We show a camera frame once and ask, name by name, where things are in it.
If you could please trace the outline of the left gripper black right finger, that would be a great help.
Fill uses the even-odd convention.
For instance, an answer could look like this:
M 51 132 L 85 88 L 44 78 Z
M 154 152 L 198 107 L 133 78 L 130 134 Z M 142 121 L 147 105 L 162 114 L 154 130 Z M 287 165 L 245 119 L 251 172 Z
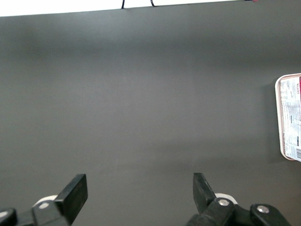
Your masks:
M 240 207 L 230 195 L 214 193 L 202 173 L 193 174 L 193 199 L 198 214 L 188 226 L 289 226 L 280 211 L 268 204 Z

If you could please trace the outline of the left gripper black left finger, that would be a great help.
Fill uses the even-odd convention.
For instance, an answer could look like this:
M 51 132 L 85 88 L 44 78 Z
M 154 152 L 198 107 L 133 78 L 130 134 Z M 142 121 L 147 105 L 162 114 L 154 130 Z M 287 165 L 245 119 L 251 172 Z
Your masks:
M 32 208 L 35 226 L 70 226 L 88 197 L 86 174 L 77 174 L 59 195 Z

